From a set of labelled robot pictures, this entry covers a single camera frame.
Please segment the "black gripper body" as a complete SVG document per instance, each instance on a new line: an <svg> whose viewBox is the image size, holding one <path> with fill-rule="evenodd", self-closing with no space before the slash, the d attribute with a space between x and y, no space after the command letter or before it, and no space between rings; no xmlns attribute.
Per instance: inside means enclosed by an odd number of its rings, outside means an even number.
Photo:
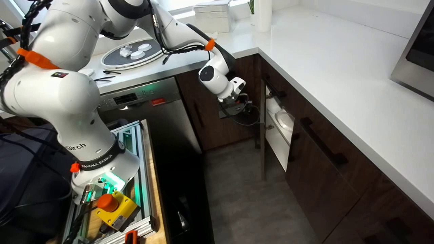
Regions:
<svg viewBox="0 0 434 244"><path fill-rule="evenodd" d="M252 101L245 93L242 93L237 98L227 98L223 102L221 102L218 117L219 118L237 117L241 113L246 113L250 106L252 106Z"/></svg>

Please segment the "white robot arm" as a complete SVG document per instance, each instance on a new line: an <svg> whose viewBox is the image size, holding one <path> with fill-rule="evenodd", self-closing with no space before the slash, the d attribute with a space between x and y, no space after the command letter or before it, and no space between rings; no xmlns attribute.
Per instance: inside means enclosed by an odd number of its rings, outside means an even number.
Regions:
<svg viewBox="0 0 434 244"><path fill-rule="evenodd" d="M245 86L227 76L231 55L157 0L37 0L23 20L16 59L1 74L1 109L42 118L55 129L59 146L75 159L70 185L77 193L101 178L127 184L138 171L138 159L97 114L100 93L88 64L101 36L123 40L142 29L145 18L165 52L210 55L197 81L218 101L235 98Z"/></svg>

